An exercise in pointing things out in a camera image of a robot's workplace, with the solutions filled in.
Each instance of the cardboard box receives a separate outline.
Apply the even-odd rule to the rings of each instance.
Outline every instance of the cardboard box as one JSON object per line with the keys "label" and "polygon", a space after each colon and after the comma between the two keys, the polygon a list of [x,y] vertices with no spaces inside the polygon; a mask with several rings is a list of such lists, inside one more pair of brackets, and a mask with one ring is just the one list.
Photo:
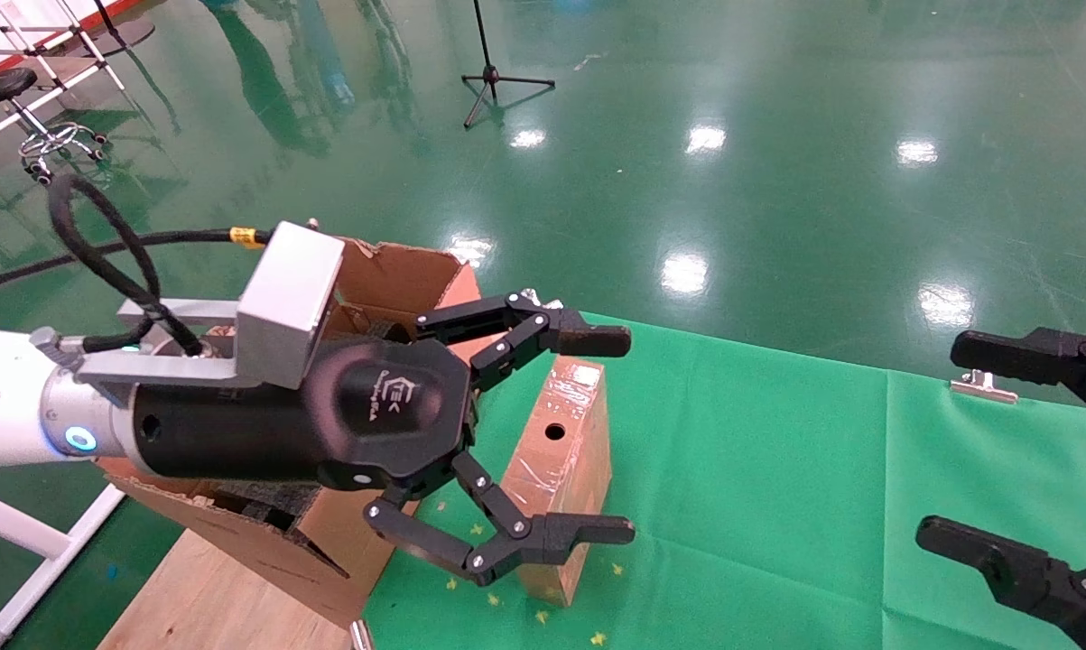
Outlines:
{"label": "cardboard box", "polygon": [[[415,315],[480,297],[473,270],[442,251],[345,239],[336,284],[340,304],[324,335],[366,333],[381,321],[412,335]],[[493,339],[452,346],[469,359]],[[124,459],[102,459],[106,477],[129,497],[203,536],[251,571],[338,626],[362,616],[393,547],[374,534],[362,508],[377,492],[315,486],[287,513],[217,481],[168,481]],[[406,507],[414,513],[416,505]],[[250,513],[258,511],[254,519]]]}
{"label": "cardboard box", "polygon": [[[527,515],[603,513],[611,485],[603,366],[574,357],[554,359],[498,485]],[[588,550],[580,545],[563,566],[521,565],[518,579],[531,597],[567,608],[576,599]]]}

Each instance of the yellow cable connector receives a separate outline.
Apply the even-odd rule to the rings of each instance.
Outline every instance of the yellow cable connector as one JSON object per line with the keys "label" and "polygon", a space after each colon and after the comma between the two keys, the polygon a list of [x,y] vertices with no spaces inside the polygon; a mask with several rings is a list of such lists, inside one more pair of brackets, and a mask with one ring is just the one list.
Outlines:
{"label": "yellow cable connector", "polygon": [[254,228],[230,228],[229,240],[247,248],[264,248],[265,244],[258,244],[257,240],[254,240],[255,233],[257,230]]}

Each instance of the white robotic arm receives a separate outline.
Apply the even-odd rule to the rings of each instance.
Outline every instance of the white robotic arm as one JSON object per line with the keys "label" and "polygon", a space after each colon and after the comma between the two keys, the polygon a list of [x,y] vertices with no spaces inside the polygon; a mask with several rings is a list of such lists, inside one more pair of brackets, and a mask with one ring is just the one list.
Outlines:
{"label": "white robotic arm", "polygon": [[[0,332],[0,468],[122,455],[113,435],[113,405],[91,386],[74,384],[71,373],[59,374],[56,365],[29,344],[28,334]],[[72,392],[73,402],[85,406],[61,411],[85,411],[88,420],[67,412],[60,421],[62,412],[49,406],[49,394],[56,390]],[[52,428],[46,426],[49,417]]]}

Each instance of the robotic arm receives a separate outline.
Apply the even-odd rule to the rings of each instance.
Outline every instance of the robotic arm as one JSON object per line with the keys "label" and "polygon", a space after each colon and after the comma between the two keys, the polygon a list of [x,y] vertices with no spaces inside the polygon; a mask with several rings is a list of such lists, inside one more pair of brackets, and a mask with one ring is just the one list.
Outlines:
{"label": "robotic arm", "polygon": [[[282,222],[240,301],[126,301],[135,329],[236,326],[202,336],[195,357],[164,326],[138,349],[93,353],[48,328],[0,332],[0,466],[123,456],[162,476],[381,490],[364,512],[378,535],[479,585],[563,564],[580,543],[632,541],[622,518],[527,518],[468,451],[477,394],[545,351],[621,357],[629,330],[509,293],[416,317],[414,342],[324,339],[341,246]],[[469,365],[447,348],[500,333]],[[402,513],[450,481],[494,524],[478,548]]]}

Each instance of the black cable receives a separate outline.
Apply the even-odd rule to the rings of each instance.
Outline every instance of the black cable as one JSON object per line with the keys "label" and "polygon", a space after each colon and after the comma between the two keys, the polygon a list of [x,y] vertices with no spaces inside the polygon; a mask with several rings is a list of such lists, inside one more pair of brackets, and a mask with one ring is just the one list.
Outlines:
{"label": "black cable", "polygon": [[[77,231],[77,225],[73,221],[73,190],[77,190],[77,192],[88,197],[93,203],[93,206],[98,208],[98,212],[101,213],[101,217],[104,217],[105,221],[109,221],[110,226],[117,231],[122,243],[125,244],[130,255],[134,255],[137,266],[141,267],[142,276],[146,278],[146,288],[142,288],[141,284],[135,282],[125,272],[118,270],[116,266],[110,264],[104,258],[104,255],[101,255],[101,252],[97,251]],[[117,208],[110,202],[110,199],[102,194],[101,190],[98,190],[93,182],[84,176],[77,175],[65,175],[52,182],[49,186],[49,218],[52,221],[52,230],[54,230],[56,238],[61,240],[78,260],[92,271],[93,275],[105,280],[111,288],[117,289],[117,292],[122,293],[123,296],[134,301],[134,304],[137,304],[139,308],[142,308],[142,313],[146,313],[146,318],[141,322],[138,322],[130,332],[125,334],[85,336],[81,344],[85,352],[102,352],[117,349],[127,345],[136,345],[153,328],[154,322],[156,322],[156,324],[162,326],[162,329],[173,336],[174,341],[178,342],[180,348],[189,357],[197,357],[197,355],[201,354],[201,342],[197,339],[197,335],[193,334],[191,329],[185,326],[185,322],[178,320],[178,317],[174,316],[166,305],[162,304],[162,283],[157,279],[157,271],[153,267],[153,259],[150,258],[146,246],[142,246],[142,241],[138,239],[134,229],[121,216],[121,212],[117,212]]]}
{"label": "black cable", "polygon": [[[263,245],[270,242],[270,231],[256,230],[254,233],[256,233],[254,235],[254,242]],[[230,238],[230,230],[228,228],[210,230],[167,230],[163,231],[163,233],[138,234],[138,239],[142,242],[143,246],[213,242],[232,243],[232,238]],[[110,242],[94,247],[101,255],[110,255],[116,254],[116,252],[125,251],[126,244],[123,244],[122,242]],[[52,258],[49,259],[26,264],[25,266],[20,266],[17,268],[11,268],[9,271],[0,272],[0,286],[10,282],[23,280],[29,276],[36,276],[38,272],[51,271],[54,270],[54,268],[65,266],[66,264],[73,264],[75,262],[77,262],[77,258],[73,255],[58,255],[52,256]]]}

